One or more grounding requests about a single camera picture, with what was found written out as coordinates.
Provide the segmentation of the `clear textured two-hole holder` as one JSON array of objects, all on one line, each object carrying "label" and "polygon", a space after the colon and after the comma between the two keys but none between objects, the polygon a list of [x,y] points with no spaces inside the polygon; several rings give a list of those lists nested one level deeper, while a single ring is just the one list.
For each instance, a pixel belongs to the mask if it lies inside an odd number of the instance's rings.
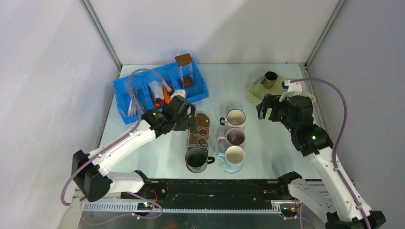
[{"label": "clear textured two-hole holder", "polygon": [[188,132],[188,139],[186,143],[186,149],[191,150],[193,148],[202,149],[206,154],[209,153],[209,127],[199,126],[196,130],[190,130]]}]

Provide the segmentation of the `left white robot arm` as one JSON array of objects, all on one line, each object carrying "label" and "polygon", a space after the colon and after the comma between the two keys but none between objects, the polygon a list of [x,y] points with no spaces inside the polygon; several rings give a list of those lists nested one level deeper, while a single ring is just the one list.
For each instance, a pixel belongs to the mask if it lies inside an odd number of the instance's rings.
[{"label": "left white robot arm", "polygon": [[176,95],[161,110],[147,110],[135,125],[110,143],[84,153],[74,153],[72,180],[89,202],[109,193],[131,192],[147,198],[151,192],[148,177],[140,170],[132,173],[113,172],[121,160],[141,146],[171,131],[196,129],[196,106]]}]

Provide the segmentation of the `brown metallic cup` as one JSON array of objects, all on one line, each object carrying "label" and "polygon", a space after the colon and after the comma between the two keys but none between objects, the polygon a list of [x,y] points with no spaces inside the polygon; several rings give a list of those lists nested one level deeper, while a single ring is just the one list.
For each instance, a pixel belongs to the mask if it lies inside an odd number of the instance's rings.
[{"label": "brown metallic cup", "polygon": [[265,89],[271,89],[277,82],[278,74],[272,71],[268,71],[264,74],[261,84]]}]

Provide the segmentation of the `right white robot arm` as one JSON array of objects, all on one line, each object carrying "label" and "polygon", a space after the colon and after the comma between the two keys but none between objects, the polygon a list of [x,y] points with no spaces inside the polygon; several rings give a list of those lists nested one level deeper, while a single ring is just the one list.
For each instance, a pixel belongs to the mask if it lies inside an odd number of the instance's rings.
[{"label": "right white robot arm", "polygon": [[330,198],[312,190],[297,172],[279,177],[279,196],[300,200],[317,214],[327,229],[380,228],[386,222],[385,215],[364,201],[337,158],[332,156],[333,142],[314,123],[312,101],[301,95],[282,99],[280,95],[266,94],[256,106],[259,119],[265,118],[268,108],[272,110],[269,120],[282,123],[290,132],[293,146],[315,167]]}]

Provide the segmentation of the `pink mug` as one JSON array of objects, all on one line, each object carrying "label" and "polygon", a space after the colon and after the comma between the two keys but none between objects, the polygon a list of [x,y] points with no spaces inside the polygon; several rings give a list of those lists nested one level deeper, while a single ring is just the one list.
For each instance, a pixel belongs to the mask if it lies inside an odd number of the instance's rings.
[{"label": "pink mug", "polygon": [[246,136],[242,129],[231,128],[225,135],[217,137],[216,141],[224,147],[224,150],[227,150],[231,146],[238,146],[244,149]]}]

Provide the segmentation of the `light blue mug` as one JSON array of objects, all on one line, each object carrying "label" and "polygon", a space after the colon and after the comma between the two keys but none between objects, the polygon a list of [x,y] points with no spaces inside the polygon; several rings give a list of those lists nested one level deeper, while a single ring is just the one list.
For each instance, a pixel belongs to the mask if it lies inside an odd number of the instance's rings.
[{"label": "light blue mug", "polygon": [[237,165],[245,160],[245,151],[238,146],[229,147],[224,153],[216,155],[218,160],[224,160],[228,165]]}]

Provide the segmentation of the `dark green mug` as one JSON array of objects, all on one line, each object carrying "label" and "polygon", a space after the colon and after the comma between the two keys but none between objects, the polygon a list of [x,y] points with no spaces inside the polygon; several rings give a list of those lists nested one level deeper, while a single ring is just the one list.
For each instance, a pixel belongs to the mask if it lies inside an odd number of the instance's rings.
[{"label": "dark green mug", "polygon": [[186,167],[193,173],[203,172],[208,165],[215,162],[215,157],[208,156],[201,148],[192,148],[185,155]]}]

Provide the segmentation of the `cream mug with black rim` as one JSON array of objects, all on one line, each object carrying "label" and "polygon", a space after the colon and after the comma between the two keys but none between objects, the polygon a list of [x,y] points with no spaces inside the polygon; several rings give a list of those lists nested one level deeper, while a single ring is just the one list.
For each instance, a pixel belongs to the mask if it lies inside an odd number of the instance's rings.
[{"label": "cream mug with black rim", "polygon": [[242,110],[232,109],[230,110],[226,117],[220,118],[220,125],[226,128],[239,128],[243,129],[246,121],[246,115]]}]

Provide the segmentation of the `clear holder with brown lid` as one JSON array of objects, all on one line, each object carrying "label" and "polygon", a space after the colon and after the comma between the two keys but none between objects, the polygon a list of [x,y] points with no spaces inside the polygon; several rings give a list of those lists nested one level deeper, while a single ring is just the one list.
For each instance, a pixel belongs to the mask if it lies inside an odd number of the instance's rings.
[{"label": "clear holder with brown lid", "polygon": [[179,82],[182,88],[187,88],[194,85],[193,79],[193,59],[189,53],[178,55],[175,57],[176,64],[179,70]]}]

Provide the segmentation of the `brown wooden oval tray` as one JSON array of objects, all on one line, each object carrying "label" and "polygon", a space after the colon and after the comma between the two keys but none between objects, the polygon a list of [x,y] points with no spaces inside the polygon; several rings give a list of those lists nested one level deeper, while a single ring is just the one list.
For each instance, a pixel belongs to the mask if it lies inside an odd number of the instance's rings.
[{"label": "brown wooden oval tray", "polygon": [[199,148],[205,152],[206,157],[209,155],[209,132],[210,120],[204,113],[196,114],[197,128],[188,131],[188,140],[186,143],[186,152],[194,148]]}]

